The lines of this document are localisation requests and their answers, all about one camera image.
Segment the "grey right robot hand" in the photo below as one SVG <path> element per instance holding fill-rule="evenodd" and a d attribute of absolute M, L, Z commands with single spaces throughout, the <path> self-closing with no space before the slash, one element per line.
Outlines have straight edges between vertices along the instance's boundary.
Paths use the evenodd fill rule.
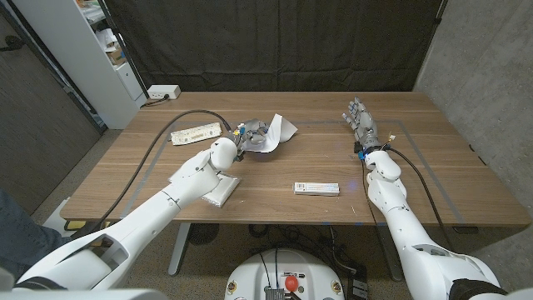
<path fill-rule="evenodd" d="M 349 102 L 348 111 L 349 113 L 343 113 L 342 117 L 354 132 L 354 153 L 359 159 L 363 160 L 366 155 L 383 150 L 385 145 L 379 142 L 375 120 L 360 98 L 354 97 L 354 100 Z"/>

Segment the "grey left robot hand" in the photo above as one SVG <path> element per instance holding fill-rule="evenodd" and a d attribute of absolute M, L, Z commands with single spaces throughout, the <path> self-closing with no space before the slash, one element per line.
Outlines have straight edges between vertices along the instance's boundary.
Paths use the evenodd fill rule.
<path fill-rule="evenodd" d="M 267 139 L 269 126 L 256 118 L 240 123 L 235 129 L 228 133 L 237 146 L 237 155 L 234 160 L 240 162 L 246 153 L 258 148 Z"/>

